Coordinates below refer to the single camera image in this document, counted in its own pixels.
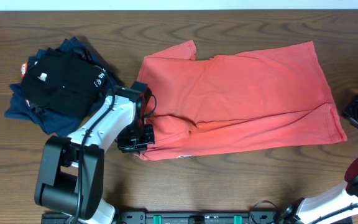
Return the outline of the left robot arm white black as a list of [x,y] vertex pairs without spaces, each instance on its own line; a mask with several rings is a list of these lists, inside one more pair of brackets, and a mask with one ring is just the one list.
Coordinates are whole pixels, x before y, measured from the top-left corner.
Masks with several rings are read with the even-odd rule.
[[81,128],[45,143],[34,200],[51,213],[42,223],[115,223],[116,209],[102,198],[104,156],[116,142],[123,153],[140,154],[153,144],[145,108],[152,91],[145,83],[115,86]]

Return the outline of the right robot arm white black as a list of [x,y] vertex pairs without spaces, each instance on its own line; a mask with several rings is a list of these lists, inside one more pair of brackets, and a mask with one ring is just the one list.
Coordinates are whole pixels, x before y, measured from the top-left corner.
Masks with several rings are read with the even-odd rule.
[[[358,129],[358,95],[342,112]],[[300,198],[276,215],[274,223],[335,223],[358,215],[358,158],[348,167],[344,182],[311,198]]]

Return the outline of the red orange t-shirt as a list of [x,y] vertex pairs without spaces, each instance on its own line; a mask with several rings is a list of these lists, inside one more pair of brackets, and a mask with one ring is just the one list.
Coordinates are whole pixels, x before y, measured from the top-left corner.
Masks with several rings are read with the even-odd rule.
[[344,142],[337,108],[312,42],[196,59],[189,40],[144,58],[138,81],[157,161]]

